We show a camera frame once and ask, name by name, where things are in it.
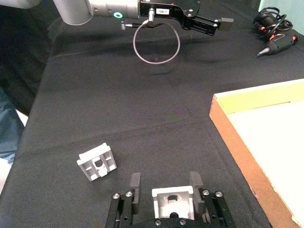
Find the label sticker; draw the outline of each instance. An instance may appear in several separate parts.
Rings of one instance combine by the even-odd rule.
[[[156,9],[156,14],[169,15],[169,9]]]

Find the screw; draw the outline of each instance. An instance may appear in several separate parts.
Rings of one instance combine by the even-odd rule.
[[[112,196],[113,199],[118,199],[119,197],[120,197],[120,195],[119,195],[118,193],[115,193],[115,194]]]
[[[133,194],[132,194],[131,191],[129,191],[129,192],[127,192],[127,193],[125,194],[126,197],[130,197],[130,196],[132,196],[132,195],[133,195]]]
[[[183,226],[186,224],[186,220],[184,220],[183,218],[180,220],[180,224]]]
[[[160,219],[155,220],[155,225],[160,226],[162,224],[162,221]]]
[[[204,196],[207,196],[207,195],[209,195],[209,194],[210,194],[210,192],[209,192],[208,190],[204,190],[204,191],[203,191],[203,195],[204,195]]]
[[[223,193],[220,192],[220,191],[217,191],[217,192],[215,193],[215,195],[216,195],[217,197],[222,197],[222,196],[223,196]]]

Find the cardboard box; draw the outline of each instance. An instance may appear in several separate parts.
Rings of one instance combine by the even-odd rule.
[[[304,228],[304,79],[215,94],[210,117],[274,228]]]

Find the blue jeans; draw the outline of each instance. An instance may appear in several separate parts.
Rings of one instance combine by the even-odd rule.
[[[8,160],[11,165],[23,129],[14,105],[0,88],[0,158]]]

